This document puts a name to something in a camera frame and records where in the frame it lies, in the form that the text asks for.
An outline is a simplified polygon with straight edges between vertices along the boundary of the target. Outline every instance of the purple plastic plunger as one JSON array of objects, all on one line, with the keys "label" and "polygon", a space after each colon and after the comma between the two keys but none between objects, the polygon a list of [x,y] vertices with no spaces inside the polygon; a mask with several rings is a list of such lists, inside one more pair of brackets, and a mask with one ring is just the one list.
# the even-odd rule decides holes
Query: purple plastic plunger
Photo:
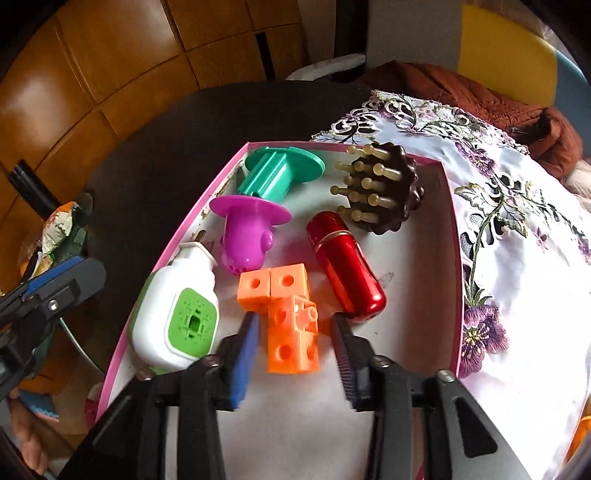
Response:
[{"label": "purple plastic plunger", "polygon": [[224,195],[213,199],[209,207],[226,218],[222,264],[235,275],[261,268],[265,252],[273,246],[271,226],[291,220],[285,207],[248,195]]}]

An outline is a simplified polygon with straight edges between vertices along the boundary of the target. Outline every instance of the person's hand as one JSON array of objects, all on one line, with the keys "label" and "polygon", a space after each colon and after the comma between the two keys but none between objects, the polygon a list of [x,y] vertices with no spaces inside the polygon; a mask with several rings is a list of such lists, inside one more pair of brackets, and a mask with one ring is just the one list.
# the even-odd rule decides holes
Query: person's hand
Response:
[{"label": "person's hand", "polygon": [[9,395],[12,431],[21,441],[21,455],[25,464],[35,473],[43,475],[47,470],[47,454],[43,451],[39,437],[35,434],[33,413],[18,397],[18,390],[15,388]]}]

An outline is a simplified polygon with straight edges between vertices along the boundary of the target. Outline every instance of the brown massage comb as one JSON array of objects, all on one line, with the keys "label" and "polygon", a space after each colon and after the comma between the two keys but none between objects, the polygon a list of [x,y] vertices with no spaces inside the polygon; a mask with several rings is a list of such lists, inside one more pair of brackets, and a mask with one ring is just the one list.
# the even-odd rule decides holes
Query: brown massage comb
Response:
[{"label": "brown massage comb", "polygon": [[351,165],[337,165],[348,173],[343,179],[346,187],[334,185],[330,192],[345,195],[351,207],[340,206],[337,213],[350,215],[360,228],[377,235],[396,232],[424,196],[424,190],[417,186],[417,163],[400,145],[392,143],[363,148],[350,145],[347,153],[357,159]]}]

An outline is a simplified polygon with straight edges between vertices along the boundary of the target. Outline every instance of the teal plastic plunger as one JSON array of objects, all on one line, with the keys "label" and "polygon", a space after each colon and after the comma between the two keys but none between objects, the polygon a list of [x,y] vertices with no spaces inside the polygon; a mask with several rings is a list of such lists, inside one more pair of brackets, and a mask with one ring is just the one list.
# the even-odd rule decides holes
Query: teal plastic plunger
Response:
[{"label": "teal plastic plunger", "polygon": [[245,165],[250,173],[237,193],[275,203],[282,203],[296,183],[315,180],[326,169],[318,155],[296,147],[259,148],[248,156]]}]

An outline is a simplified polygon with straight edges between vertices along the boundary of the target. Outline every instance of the screw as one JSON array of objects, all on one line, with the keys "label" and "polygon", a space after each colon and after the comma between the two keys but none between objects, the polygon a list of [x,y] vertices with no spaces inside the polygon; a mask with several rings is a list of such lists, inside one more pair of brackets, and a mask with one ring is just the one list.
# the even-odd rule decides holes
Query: screw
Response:
[{"label": "screw", "polygon": [[201,359],[201,362],[206,367],[217,367],[222,363],[222,359],[217,355],[206,355]]},{"label": "screw", "polygon": [[440,370],[439,372],[437,372],[437,376],[440,380],[443,380],[445,383],[453,382],[456,379],[456,376],[449,370]]},{"label": "screw", "polygon": [[142,370],[138,370],[135,377],[139,381],[145,382],[146,380],[152,380],[155,377],[155,374],[149,368],[143,368]]},{"label": "screw", "polygon": [[390,366],[390,359],[382,355],[376,355],[371,359],[371,363],[377,368],[387,368]]}]

